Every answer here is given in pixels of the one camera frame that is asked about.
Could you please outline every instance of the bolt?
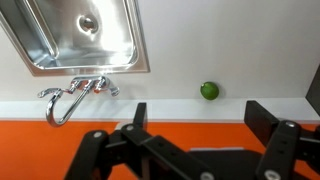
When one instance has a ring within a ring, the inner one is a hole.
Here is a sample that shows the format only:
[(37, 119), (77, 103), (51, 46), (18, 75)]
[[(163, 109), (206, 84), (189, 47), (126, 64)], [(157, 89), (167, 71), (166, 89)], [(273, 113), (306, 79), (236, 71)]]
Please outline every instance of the bolt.
[(127, 126), (127, 131), (132, 131), (134, 127), (132, 125)]
[(293, 123), (293, 122), (286, 122), (286, 125), (287, 126), (290, 126), (290, 127), (295, 127), (296, 125), (295, 125), (295, 123)]
[(214, 180), (214, 176), (209, 172), (203, 172), (200, 176), (201, 180)]
[(85, 32), (95, 33), (98, 30), (97, 20), (93, 16), (82, 16), (79, 25)]
[(281, 180), (280, 175), (274, 170), (266, 170), (264, 176), (267, 180)]
[(96, 133), (93, 134), (93, 137), (94, 137), (94, 138), (98, 138), (98, 137), (100, 137), (101, 135), (102, 135), (102, 132), (96, 132)]

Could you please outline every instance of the faucet handle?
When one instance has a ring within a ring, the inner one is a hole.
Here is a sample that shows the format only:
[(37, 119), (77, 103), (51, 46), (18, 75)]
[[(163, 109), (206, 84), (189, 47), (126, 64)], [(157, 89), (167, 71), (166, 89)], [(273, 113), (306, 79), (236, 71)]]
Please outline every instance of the faucet handle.
[(95, 88), (93, 90), (94, 93), (98, 94), (101, 91), (110, 91), (111, 96), (117, 96), (120, 93), (119, 87), (110, 87), (111, 81), (108, 78), (101, 77), (99, 82), (96, 83)]
[(54, 93), (57, 93), (57, 92), (63, 92), (63, 93), (66, 92), (68, 94), (72, 94), (73, 93), (73, 91), (70, 90), (70, 89), (48, 88), (48, 89), (45, 89), (45, 90), (39, 92), (38, 93), (38, 98), (43, 98), (48, 94), (52, 94), (52, 93), (54, 94)]
[(57, 92), (59, 90), (61, 90), (61, 89), (60, 88), (48, 88), (46, 90), (43, 90), (43, 91), (39, 92), (38, 93), (38, 98), (43, 98), (46, 95), (51, 94), (51, 93), (55, 93), (55, 92)]
[(120, 93), (119, 87), (108, 87), (108, 88), (95, 88), (93, 92), (96, 94), (100, 93), (101, 91), (110, 91), (111, 96), (117, 96)]

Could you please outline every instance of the sink drain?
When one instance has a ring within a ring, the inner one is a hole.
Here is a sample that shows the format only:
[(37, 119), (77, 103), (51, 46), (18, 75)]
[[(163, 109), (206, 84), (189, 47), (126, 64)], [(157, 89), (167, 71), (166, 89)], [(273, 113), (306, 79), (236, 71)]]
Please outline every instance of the sink drain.
[(83, 16), (79, 19), (79, 24), (85, 32), (95, 33), (98, 30), (97, 20), (93, 17)]

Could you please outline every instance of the stainless steel sink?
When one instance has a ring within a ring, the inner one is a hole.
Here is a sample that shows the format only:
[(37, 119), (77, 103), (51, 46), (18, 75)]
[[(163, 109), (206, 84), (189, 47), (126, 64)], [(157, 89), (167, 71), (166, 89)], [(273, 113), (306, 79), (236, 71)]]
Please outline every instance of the stainless steel sink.
[(0, 0), (0, 20), (35, 76), (148, 72), (135, 0)]

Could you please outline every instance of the sink rim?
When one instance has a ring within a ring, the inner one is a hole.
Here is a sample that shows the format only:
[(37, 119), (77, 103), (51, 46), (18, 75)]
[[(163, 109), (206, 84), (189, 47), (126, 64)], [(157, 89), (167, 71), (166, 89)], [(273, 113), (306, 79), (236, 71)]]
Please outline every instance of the sink rim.
[(146, 73), (150, 72), (147, 58), (144, 37), (139, 19), (139, 12), (136, 0), (124, 0), (127, 5), (128, 19), (130, 30), (135, 46), (136, 59), (131, 60), (128, 64), (120, 65), (90, 65), (90, 66), (69, 66), (57, 68), (45, 68), (33, 63), (29, 58), (26, 50), (19, 41), (17, 35), (9, 25), (3, 12), (0, 11), (0, 24), (6, 32), (7, 36), (15, 46), (24, 63), (29, 68), (33, 76), (59, 76), (59, 75), (78, 75), (78, 74), (112, 74), (112, 73)]

